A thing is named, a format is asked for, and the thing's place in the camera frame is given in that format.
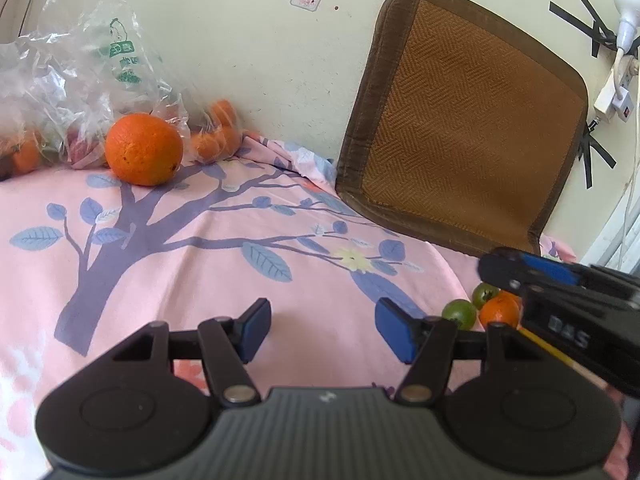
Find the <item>orange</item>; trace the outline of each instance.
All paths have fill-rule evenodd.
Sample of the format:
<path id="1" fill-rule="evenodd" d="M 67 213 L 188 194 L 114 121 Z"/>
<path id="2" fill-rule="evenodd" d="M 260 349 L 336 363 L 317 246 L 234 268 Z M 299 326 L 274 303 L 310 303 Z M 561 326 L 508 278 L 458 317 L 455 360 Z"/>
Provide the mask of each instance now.
<path id="1" fill-rule="evenodd" d="M 242 136 L 231 126 L 223 126 L 212 133 L 191 134 L 191 146 L 203 164 L 233 155 L 240 144 Z"/>
<path id="2" fill-rule="evenodd" d="M 30 135 L 16 147 L 17 151 L 11 157 L 14 162 L 15 174 L 30 173 L 42 163 L 36 137 L 36 133 L 31 132 Z"/>
<path id="3" fill-rule="evenodd" d="M 520 321 L 520 308 L 513 298 L 505 294 L 499 294 L 484 304 L 478 319 L 485 329 L 492 321 L 501 321 L 517 328 Z"/>
<path id="4" fill-rule="evenodd" d="M 182 138 L 158 117 L 131 114 L 109 130 L 104 154 L 111 171 L 124 182 L 158 186 L 172 179 L 182 161 Z"/>
<path id="5" fill-rule="evenodd" d="M 226 99 L 220 99 L 211 105 L 211 115 L 222 126 L 236 126 L 238 114 L 234 106 Z"/>

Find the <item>clear plastic bag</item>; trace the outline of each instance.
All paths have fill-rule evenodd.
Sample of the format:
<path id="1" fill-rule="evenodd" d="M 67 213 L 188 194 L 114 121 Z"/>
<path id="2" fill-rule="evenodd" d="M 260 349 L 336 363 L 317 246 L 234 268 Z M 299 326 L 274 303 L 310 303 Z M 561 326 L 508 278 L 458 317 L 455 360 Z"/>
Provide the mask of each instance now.
<path id="1" fill-rule="evenodd" d="M 55 1 L 48 0 L 45 10 Z M 0 48 L 5 178 L 8 158 L 20 160 L 18 154 L 34 145 L 42 163 L 76 170 L 103 166 L 111 125 L 130 113 L 158 116 L 189 139 L 181 95 L 154 71 L 154 56 L 145 51 L 127 4 L 98 1 L 73 24 L 49 23 L 52 15 L 43 12 L 36 31 Z"/>
<path id="2" fill-rule="evenodd" d="M 16 174 L 10 161 L 22 152 L 27 159 L 34 146 L 38 166 L 103 166 L 111 125 L 132 113 L 172 124 L 187 158 L 199 163 L 238 150 L 242 135 L 236 110 L 226 100 L 204 105 L 198 92 L 168 76 L 125 2 L 87 0 L 83 5 L 92 8 L 78 9 L 74 0 L 47 0 L 36 31 L 0 47 L 0 104 L 7 123 L 0 122 L 0 178 Z M 28 164 L 18 166 L 19 174 Z"/>

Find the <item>light bulb socket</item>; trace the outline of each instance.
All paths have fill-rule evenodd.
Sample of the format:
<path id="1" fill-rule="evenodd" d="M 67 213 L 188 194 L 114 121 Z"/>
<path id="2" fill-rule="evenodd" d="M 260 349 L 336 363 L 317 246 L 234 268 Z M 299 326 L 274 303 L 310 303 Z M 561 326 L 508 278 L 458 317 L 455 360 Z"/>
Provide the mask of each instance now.
<path id="1" fill-rule="evenodd" d="M 634 42 L 636 38 L 636 24 L 634 22 L 630 22 L 625 20 L 624 18 L 620 19 L 620 24 L 618 25 L 618 38 L 616 40 L 616 47 L 621 48 L 626 54 L 629 52 L 631 48 L 631 44 Z"/>

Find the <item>white power strip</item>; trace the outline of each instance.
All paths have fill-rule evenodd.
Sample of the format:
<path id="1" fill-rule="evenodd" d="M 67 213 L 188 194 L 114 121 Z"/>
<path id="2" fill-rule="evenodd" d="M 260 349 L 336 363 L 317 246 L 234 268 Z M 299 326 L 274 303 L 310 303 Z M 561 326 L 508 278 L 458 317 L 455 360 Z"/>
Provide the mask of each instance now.
<path id="1" fill-rule="evenodd" d="M 623 98 L 619 100 L 616 96 L 616 88 L 613 84 L 613 68 L 609 72 L 607 82 L 600 90 L 596 102 L 593 107 L 596 109 L 598 116 L 601 119 L 607 121 L 607 123 L 617 114 L 620 119 L 628 121 L 631 113 L 634 111 L 634 102 L 628 91 L 629 83 L 633 77 L 631 71 L 631 65 L 633 56 L 623 56 L 620 60 L 620 73 L 622 78 L 620 79 L 620 86 L 623 94 Z"/>

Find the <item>green lime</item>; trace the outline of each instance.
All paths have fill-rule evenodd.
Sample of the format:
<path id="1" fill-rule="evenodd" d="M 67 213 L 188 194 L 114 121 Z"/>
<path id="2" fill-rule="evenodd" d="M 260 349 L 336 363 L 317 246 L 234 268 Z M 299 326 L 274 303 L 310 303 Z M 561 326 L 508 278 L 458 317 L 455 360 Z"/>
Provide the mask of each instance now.
<path id="1" fill-rule="evenodd" d="M 492 300 L 499 293 L 500 289 L 498 287 L 482 282 L 474 289 L 474 293 L 471 295 L 471 303 L 476 306 L 476 309 L 480 310 L 487 301 Z"/>
<path id="2" fill-rule="evenodd" d="M 442 309 L 442 317 L 455 321 L 459 330 L 471 330 L 476 324 L 478 311 L 467 300 L 449 301 Z"/>

